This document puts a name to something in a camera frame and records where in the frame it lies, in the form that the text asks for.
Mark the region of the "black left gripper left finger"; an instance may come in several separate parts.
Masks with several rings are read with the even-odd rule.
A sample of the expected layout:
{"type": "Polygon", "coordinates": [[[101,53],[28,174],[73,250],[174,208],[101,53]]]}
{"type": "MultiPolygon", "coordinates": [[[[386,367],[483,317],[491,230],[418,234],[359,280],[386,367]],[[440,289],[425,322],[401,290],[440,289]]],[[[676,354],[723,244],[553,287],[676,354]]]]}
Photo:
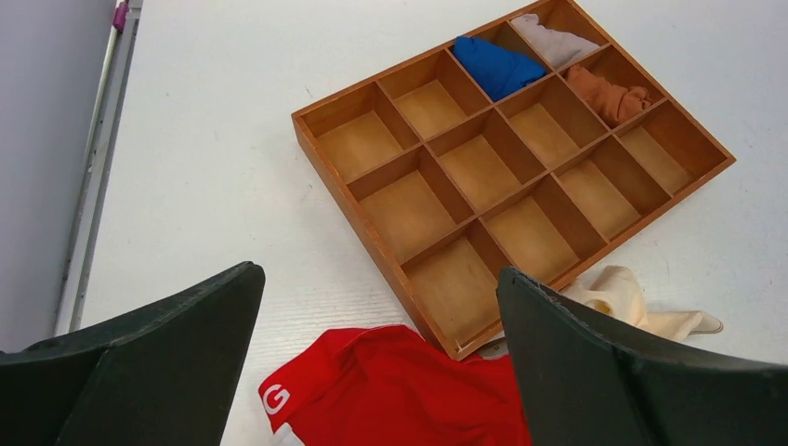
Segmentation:
{"type": "Polygon", "coordinates": [[[5,445],[217,445],[265,286],[243,262],[1,357],[5,445]]]}

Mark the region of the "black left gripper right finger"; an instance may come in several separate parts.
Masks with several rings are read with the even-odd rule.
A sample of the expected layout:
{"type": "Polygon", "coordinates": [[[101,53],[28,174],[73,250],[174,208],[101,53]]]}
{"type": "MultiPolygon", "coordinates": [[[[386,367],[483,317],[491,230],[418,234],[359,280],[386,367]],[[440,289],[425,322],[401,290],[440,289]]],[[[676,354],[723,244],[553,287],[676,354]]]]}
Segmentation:
{"type": "Polygon", "coordinates": [[[689,347],[513,267],[496,289],[536,445],[783,445],[787,369],[689,347]]]}

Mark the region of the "cream beige underwear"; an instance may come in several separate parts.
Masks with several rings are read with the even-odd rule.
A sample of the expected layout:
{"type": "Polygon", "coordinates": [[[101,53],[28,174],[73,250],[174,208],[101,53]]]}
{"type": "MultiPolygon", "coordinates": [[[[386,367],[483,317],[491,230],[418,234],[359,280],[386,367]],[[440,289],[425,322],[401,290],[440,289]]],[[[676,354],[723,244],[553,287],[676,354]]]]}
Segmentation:
{"type": "Polygon", "coordinates": [[[562,290],[570,300],[652,335],[683,342],[691,335],[714,335],[724,324],[702,310],[650,311],[637,277],[623,266],[607,266],[595,281],[575,281],[562,290]]]}

